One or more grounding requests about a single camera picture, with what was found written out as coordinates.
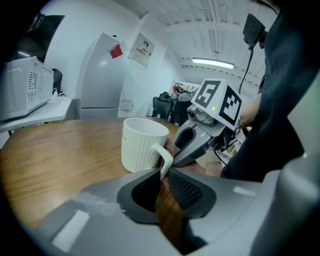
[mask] white refrigerator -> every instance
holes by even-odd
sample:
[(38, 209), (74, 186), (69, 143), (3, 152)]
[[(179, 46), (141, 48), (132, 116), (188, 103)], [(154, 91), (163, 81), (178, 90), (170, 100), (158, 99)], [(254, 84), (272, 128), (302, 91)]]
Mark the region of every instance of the white refrigerator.
[[(112, 58), (120, 45), (122, 55)], [(129, 49), (113, 37), (101, 33), (87, 49), (79, 72), (76, 96), (78, 119), (118, 116), (120, 96), (129, 64)]]

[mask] black mesh pad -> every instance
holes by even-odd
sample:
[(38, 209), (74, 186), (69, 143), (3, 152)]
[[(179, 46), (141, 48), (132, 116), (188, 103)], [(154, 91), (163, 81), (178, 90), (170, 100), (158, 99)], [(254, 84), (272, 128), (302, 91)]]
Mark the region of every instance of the black mesh pad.
[(137, 223), (158, 224), (154, 211), (160, 182), (160, 169), (157, 168), (125, 184), (116, 195), (123, 213)]
[(184, 219), (201, 218), (214, 206), (217, 196), (208, 185), (175, 168), (169, 170), (170, 192), (182, 210)]

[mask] wooden table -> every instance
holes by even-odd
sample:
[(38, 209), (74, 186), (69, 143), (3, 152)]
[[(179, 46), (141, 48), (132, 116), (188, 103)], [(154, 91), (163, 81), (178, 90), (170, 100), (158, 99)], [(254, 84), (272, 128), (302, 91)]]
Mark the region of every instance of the wooden table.
[[(125, 118), (56, 122), (16, 131), (0, 152), (3, 189), (16, 217), (36, 227), (53, 209), (93, 183), (129, 174), (121, 163)], [(178, 127), (165, 125), (173, 139)], [(160, 228), (179, 246), (181, 210), (161, 185)]]

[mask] office chair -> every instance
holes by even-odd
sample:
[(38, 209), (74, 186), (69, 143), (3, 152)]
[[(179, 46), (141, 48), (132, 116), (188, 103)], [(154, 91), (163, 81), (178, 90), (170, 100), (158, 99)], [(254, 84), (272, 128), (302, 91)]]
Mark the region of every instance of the office chair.
[(191, 101), (178, 101), (177, 99), (171, 100), (170, 104), (170, 123), (182, 126), (188, 119), (187, 108), (192, 105)]
[(169, 93), (161, 93), (159, 97), (153, 97), (153, 113), (152, 117), (160, 118), (168, 121), (170, 114), (170, 101)]

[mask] ceiling light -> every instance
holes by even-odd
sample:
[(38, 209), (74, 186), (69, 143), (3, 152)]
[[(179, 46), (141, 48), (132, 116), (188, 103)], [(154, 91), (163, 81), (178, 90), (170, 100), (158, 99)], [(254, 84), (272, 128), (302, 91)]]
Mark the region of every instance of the ceiling light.
[(31, 57), (29, 54), (23, 52), (23, 51), (18, 51), (18, 54), (22, 55), (22, 56), (26, 56), (26, 57)]
[(192, 58), (192, 61), (193, 61), (193, 63), (214, 65), (214, 66), (224, 67), (227, 69), (233, 69), (235, 66), (233, 63), (230, 63), (230, 62), (209, 59), (209, 58)]

